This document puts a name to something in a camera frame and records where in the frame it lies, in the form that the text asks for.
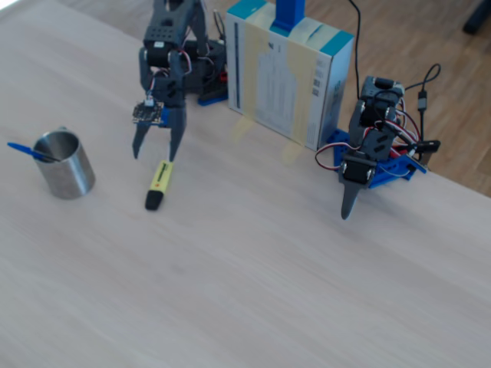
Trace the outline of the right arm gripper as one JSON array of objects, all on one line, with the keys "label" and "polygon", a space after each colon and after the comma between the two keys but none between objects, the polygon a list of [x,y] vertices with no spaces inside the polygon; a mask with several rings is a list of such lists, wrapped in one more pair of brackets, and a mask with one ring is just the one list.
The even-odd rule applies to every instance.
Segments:
[{"label": "right arm gripper", "polygon": [[[187,124],[186,106],[168,107],[168,127],[170,128],[170,143],[169,143],[169,155],[170,162],[175,160],[176,154],[180,147]],[[133,157],[138,158],[140,148],[143,145],[146,134],[152,127],[151,123],[137,123],[135,125],[136,132],[133,138],[132,149]]]}]

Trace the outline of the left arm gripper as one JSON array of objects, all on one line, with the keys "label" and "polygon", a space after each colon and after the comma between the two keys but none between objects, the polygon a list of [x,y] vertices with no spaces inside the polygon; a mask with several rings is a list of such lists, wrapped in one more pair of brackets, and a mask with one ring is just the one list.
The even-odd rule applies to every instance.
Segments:
[{"label": "left arm gripper", "polygon": [[338,170],[339,182],[344,184],[341,217],[347,220],[354,207],[358,193],[368,188],[376,173],[377,161],[369,159],[365,153],[346,152]]}]

